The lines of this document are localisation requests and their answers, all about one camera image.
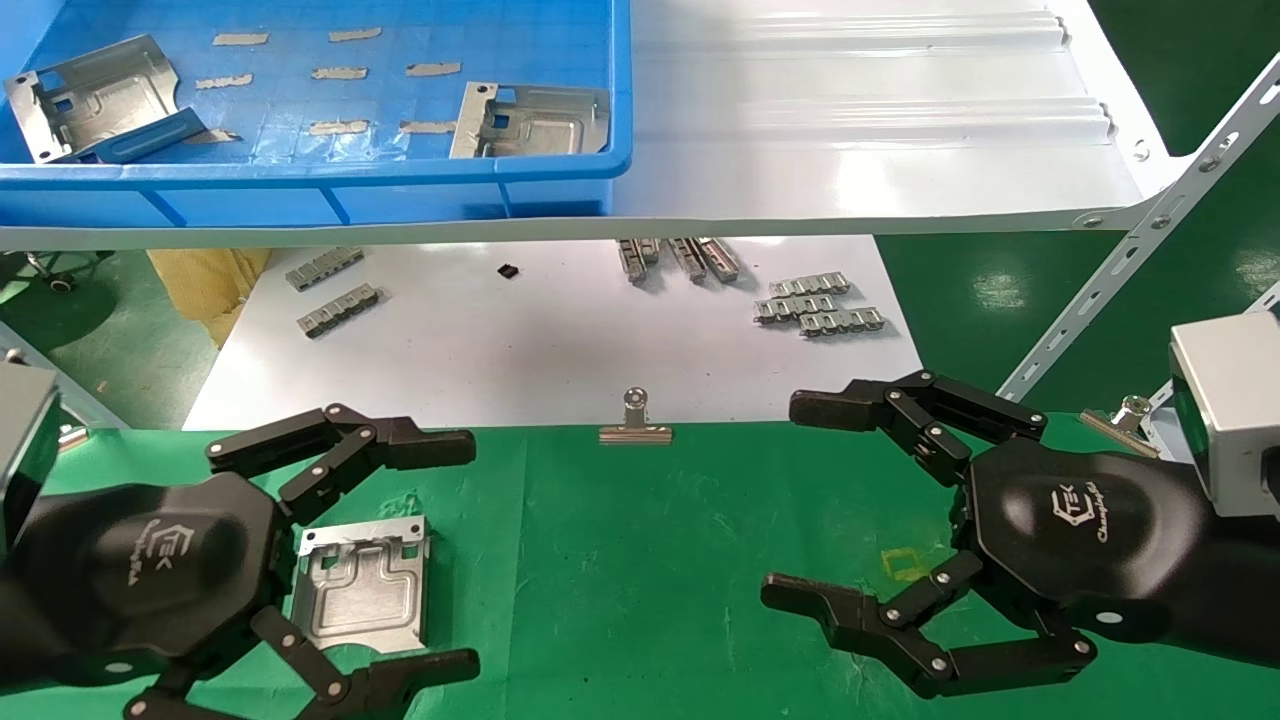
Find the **blue plastic crate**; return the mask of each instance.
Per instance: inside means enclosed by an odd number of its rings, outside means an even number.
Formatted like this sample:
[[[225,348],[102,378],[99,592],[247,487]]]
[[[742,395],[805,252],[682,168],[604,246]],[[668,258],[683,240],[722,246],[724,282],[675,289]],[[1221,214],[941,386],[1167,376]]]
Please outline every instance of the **blue plastic crate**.
[[[380,27],[369,40],[330,31]],[[0,225],[294,227],[609,211],[631,163],[630,0],[20,0],[0,24],[10,77],[148,33],[182,78],[178,108],[243,140],[177,143],[128,165],[35,165],[0,108]],[[264,45],[215,46],[227,32]],[[413,63],[460,73],[406,77]],[[312,79],[366,67],[362,81]],[[241,87],[196,79],[253,73]],[[451,159],[452,135],[401,120],[457,118],[468,81],[608,87],[608,146],[590,155]],[[314,122],[366,119],[360,135]]]

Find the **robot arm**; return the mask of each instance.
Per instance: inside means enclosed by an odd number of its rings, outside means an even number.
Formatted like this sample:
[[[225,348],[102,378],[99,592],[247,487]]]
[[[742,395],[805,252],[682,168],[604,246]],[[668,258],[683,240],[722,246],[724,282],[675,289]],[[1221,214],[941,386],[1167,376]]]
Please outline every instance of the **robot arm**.
[[[1097,655],[1080,630],[1280,666],[1280,523],[1220,518],[1192,465],[1043,447],[1046,418],[919,372],[800,391],[791,419],[881,429],[945,487],[954,557],[897,596],[771,574],[765,606],[818,620],[828,644],[884,662],[922,697],[1070,680]],[[995,443],[973,455],[943,425]],[[922,634],[973,589],[1036,638],[943,651]]]
[[[251,482],[316,455],[279,500]],[[344,675],[280,612],[296,525],[379,468],[470,462],[470,432],[424,433],[410,418],[330,405],[215,441],[206,457],[214,474],[196,484],[115,486],[20,505],[5,497],[20,529],[0,564],[0,692],[159,675],[125,706],[127,720],[228,720],[186,696],[257,642],[314,691],[298,715],[307,720],[403,716],[419,689],[479,675],[474,650]],[[76,559],[70,571],[67,559]]]

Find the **cart wheel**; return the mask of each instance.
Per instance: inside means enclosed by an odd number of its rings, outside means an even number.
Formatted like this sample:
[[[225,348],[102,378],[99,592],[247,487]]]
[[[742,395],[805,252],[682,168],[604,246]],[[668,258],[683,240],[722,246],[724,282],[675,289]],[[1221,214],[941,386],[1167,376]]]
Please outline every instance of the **cart wheel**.
[[[70,292],[76,287],[76,278],[70,273],[54,273],[45,278],[45,283],[54,292]]]

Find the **logo on robotic hand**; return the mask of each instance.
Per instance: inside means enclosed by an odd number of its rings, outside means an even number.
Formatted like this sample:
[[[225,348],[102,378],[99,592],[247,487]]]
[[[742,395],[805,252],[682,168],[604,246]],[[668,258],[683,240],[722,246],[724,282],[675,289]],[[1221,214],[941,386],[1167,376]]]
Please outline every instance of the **logo on robotic hand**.
[[[174,523],[163,530],[152,533],[151,530],[159,524],[159,518],[148,520],[146,527],[142,528],[142,533],[138,534],[138,539],[133,541],[133,555],[129,556],[131,587],[138,582],[138,575],[142,574],[143,557],[148,560],[159,557],[155,569],[172,570],[173,559],[182,557],[191,550],[191,537],[196,534],[196,530]]]
[[[1102,491],[1094,483],[1085,483],[1085,488],[1088,495],[1075,492],[1075,486],[1057,486],[1057,489],[1050,493],[1053,498],[1053,514],[1073,528],[1097,519],[1098,542],[1107,542],[1107,505],[1102,500]]]

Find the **green table mat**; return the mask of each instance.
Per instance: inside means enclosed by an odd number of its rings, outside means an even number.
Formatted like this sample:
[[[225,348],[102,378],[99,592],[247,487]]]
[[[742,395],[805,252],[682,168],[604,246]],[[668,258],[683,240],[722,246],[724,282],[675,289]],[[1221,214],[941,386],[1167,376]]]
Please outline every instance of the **green table mat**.
[[[202,479],[210,433],[99,433],[50,492]],[[767,610],[771,570],[893,593],[950,555],[951,492],[881,434],[786,424],[686,425],[671,447],[600,447],[595,428],[476,432],[466,468],[380,471],[316,525],[425,512],[428,639],[474,647],[477,680],[420,694],[413,719],[1280,717],[1280,674],[1102,642],[1066,685],[920,701],[818,625]],[[1047,445],[1107,450],[1055,418]],[[276,489],[292,475],[260,479]],[[1019,637],[969,596],[929,626],[945,646]],[[343,647],[344,670],[372,653]],[[0,717],[115,719],[145,685],[0,698]],[[308,691],[260,646],[191,700],[291,717]]]

